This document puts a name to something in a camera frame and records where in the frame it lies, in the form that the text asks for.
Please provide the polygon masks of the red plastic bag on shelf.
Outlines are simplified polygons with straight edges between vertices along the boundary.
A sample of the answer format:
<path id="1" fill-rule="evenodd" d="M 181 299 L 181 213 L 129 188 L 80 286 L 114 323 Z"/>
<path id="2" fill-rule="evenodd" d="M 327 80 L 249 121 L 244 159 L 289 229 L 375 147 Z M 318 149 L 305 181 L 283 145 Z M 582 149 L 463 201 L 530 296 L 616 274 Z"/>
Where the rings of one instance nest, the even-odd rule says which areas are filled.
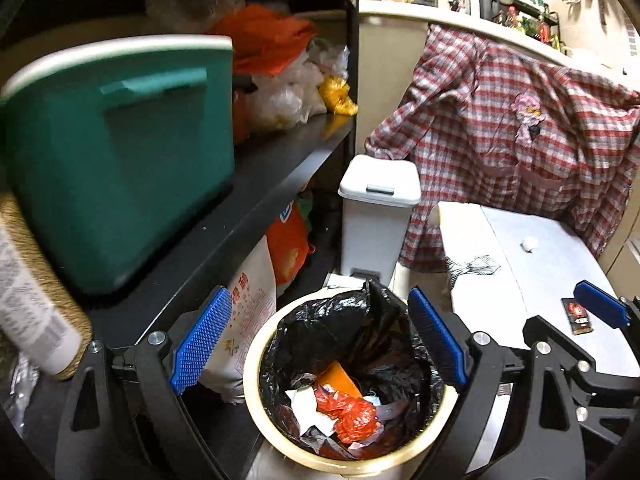
<path id="1" fill-rule="evenodd" d="M 276 76 L 306 50 L 317 36 L 311 21 L 249 4 L 226 14 L 207 33 L 232 41 L 232 72 Z"/>

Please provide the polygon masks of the spice jar with label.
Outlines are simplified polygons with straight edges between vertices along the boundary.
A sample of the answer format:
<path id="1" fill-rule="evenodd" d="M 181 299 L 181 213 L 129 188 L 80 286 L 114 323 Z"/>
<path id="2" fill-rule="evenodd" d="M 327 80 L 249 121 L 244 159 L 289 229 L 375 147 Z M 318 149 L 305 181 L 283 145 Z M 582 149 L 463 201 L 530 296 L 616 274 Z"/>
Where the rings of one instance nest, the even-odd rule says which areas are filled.
<path id="1" fill-rule="evenodd" d="M 1 328 L 58 379 L 75 374 L 92 339 L 88 316 L 40 252 L 11 194 L 1 196 Z"/>

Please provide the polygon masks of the yellow plastic bag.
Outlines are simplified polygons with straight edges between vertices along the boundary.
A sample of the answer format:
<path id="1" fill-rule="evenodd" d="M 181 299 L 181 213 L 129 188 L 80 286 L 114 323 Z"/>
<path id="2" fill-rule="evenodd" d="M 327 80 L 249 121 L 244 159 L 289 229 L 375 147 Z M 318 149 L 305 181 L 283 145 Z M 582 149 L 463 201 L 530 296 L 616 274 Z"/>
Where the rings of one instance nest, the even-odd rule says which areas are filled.
<path id="1" fill-rule="evenodd" d="M 345 79 L 328 75 L 318 91 L 329 112 L 350 117 L 357 115 L 358 105 L 349 96 L 350 87 Z"/>

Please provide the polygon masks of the orange rice bag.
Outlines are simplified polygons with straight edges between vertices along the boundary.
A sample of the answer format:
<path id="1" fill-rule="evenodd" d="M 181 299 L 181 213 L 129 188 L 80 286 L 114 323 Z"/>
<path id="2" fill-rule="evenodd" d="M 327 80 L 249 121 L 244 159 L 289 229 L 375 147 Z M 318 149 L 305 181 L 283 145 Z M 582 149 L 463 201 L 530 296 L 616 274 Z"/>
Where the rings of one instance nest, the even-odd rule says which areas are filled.
<path id="1" fill-rule="evenodd" d="M 271 223 L 267 244 L 278 286 L 292 282 L 311 253 L 305 220 L 295 202 L 291 202 Z"/>

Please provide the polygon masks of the dark printed snack packet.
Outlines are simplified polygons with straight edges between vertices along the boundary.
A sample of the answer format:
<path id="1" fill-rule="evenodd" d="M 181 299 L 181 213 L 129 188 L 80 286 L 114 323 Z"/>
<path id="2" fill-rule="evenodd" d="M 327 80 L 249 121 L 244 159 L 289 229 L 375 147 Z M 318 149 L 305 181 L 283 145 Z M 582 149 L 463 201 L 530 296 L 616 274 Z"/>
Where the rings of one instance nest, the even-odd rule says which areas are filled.
<path id="1" fill-rule="evenodd" d="M 572 333 L 575 336 L 592 333 L 588 311 L 574 298 L 562 298 L 561 301 Z"/>

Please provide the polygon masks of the green storage box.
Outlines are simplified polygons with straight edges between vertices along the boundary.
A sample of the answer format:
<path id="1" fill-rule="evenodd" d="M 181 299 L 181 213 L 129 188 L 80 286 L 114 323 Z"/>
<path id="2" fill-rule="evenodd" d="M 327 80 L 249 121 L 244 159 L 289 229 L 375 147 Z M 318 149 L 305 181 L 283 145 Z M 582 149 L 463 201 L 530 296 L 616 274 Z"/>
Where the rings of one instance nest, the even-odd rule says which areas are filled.
<path id="1" fill-rule="evenodd" d="M 227 186 L 231 101 L 225 36 L 84 44 L 38 58 L 6 82 L 9 180 L 74 289 L 120 289 Z"/>

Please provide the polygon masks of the orange plastic bag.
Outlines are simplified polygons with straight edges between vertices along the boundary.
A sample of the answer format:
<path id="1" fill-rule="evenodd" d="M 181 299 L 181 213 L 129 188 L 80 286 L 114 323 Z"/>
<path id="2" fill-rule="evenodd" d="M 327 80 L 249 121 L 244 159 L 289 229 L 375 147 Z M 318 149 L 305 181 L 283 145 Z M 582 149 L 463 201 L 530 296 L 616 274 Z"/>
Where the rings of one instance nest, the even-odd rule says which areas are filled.
<path id="1" fill-rule="evenodd" d="M 343 444 L 366 440 L 380 426 L 376 407 L 363 398 L 321 387 L 314 389 L 314 397 L 317 411 L 334 420 L 335 432 Z"/>

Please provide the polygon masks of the orange snack bag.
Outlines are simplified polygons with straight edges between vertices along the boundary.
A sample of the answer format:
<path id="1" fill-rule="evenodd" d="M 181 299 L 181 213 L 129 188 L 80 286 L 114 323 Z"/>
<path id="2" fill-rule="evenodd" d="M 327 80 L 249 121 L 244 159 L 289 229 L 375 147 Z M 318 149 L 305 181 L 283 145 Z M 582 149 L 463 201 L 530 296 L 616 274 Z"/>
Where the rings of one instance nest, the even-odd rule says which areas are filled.
<path id="1" fill-rule="evenodd" d="M 316 380 L 319 387 L 326 389 L 326 391 L 337 391 L 344 393 L 346 396 L 352 396 L 353 398 L 361 398 L 362 394 L 352 381 L 341 364 L 337 361 L 332 362 L 329 367 L 321 373 Z"/>

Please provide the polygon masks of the white paper wrapper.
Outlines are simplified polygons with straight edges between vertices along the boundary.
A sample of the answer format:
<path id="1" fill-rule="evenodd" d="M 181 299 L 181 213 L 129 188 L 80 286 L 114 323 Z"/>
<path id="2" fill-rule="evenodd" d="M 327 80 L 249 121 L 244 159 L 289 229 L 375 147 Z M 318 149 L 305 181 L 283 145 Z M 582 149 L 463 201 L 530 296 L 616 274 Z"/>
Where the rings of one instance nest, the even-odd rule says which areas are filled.
<path id="1" fill-rule="evenodd" d="M 314 388 L 305 387 L 297 390 L 286 390 L 290 399 L 291 410 L 299 426 L 299 433 L 304 434 L 310 428 L 318 429 L 324 436 L 334 434 L 334 420 L 318 410 Z"/>

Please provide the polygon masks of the red plaid shirt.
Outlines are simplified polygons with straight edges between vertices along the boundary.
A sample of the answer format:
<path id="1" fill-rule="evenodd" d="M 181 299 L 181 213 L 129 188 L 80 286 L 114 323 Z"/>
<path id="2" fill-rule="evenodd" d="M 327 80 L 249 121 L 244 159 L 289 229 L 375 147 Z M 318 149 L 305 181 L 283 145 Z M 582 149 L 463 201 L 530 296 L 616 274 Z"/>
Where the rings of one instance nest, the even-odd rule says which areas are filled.
<path id="1" fill-rule="evenodd" d="M 441 202 L 560 220 L 593 255 L 622 221 L 639 167 L 639 95 L 606 77 L 432 25 L 397 110 L 364 142 L 416 165 L 421 198 L 399 260 L 440 270 Z"/>

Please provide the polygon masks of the white plastic bags on shelf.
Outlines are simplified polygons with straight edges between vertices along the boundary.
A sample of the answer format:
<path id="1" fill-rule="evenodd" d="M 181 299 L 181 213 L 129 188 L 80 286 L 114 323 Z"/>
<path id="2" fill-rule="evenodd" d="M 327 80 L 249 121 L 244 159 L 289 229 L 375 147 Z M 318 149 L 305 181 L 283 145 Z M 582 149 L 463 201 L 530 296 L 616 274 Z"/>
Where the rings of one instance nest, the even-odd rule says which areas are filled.
<path id="1" fill-rule="evenodd" d="M 328 75 L 347 81 L 350 51 L 316 38 L 300 57 L 276 76 L 250 77 L 255 89 L 246 97 L 250 130 L 273 132 L 306 124 L 328 111 L 318 87 Z"/>

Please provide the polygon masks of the patterned white tablecloth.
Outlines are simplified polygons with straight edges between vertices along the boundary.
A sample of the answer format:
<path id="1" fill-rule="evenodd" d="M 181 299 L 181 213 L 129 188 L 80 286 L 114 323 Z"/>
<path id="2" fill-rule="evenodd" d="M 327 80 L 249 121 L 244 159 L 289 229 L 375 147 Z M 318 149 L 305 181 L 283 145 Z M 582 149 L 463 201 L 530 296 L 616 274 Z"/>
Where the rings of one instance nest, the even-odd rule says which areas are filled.
<path id="1" fill-rule="evenodd" d="M 454 313 L 472 333 L 484 332 L 505 347 L 525 348 L 523 294 L 483 208 L 440 202 L 437 219 Z"/>

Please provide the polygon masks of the black spice rack with bottles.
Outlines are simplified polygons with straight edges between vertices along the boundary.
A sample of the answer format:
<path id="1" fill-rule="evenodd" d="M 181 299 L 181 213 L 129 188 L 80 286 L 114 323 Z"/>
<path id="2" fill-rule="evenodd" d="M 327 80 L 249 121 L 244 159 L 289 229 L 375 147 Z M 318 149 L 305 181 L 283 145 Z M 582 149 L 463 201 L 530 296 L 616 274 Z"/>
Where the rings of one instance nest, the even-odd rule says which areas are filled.
<path id="1" fill-rule="evenodd" d="M 562 50 L 559 13 L 551 11 L 544 0 L 490 0 L 490 3 L 494 23 Z"/>

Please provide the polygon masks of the round bin with black bag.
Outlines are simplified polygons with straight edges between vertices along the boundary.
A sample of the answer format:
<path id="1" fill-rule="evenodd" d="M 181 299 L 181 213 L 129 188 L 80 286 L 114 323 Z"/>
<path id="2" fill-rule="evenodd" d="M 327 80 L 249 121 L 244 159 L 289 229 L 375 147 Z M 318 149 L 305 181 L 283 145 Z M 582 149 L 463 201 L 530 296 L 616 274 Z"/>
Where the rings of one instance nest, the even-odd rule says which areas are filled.
<path id="1" fill-rule="evenodd" d="M 262 436 L 299 466 L 371 478 L 427 453 L 458 395 L 387 287 L 322 289 L 258 330 L 244 396 Z"/>

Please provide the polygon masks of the white flour sack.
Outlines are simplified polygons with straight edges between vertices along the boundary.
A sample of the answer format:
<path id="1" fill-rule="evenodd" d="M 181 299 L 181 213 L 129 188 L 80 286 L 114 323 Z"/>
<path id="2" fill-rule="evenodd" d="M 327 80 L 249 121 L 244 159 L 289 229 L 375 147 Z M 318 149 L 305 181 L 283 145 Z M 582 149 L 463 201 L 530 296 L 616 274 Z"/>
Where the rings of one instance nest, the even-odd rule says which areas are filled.
<path id="1" fill-rule="evenodd" d="M 276 313 L 277 284 L 267 237 L 255 245 L 228 285 L 231 314 L 198 380 L 226 403 L 244 402 L 243 370 L 258 330 Z"/>

